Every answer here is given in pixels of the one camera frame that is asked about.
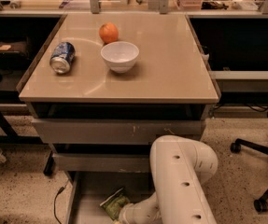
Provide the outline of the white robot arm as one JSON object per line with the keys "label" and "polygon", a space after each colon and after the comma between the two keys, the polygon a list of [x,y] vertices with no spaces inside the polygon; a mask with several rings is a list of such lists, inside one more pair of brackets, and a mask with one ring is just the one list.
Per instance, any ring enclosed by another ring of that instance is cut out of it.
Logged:
{"label": "white robot arm", "polygon": [[155,192],[125,205],[120,224],[217,224],[202,190],[218,169],[210,146],[165,135],[152,144],[149,160]]}

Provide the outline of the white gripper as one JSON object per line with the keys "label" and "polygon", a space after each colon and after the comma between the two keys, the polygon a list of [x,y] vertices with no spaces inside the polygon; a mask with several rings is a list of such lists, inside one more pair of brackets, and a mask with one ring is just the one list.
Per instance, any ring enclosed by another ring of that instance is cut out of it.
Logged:
{"label": "white gripper", "polygon": [[119,214],[120,224],[138,224],[138,204],[128,203],[121,210]]}

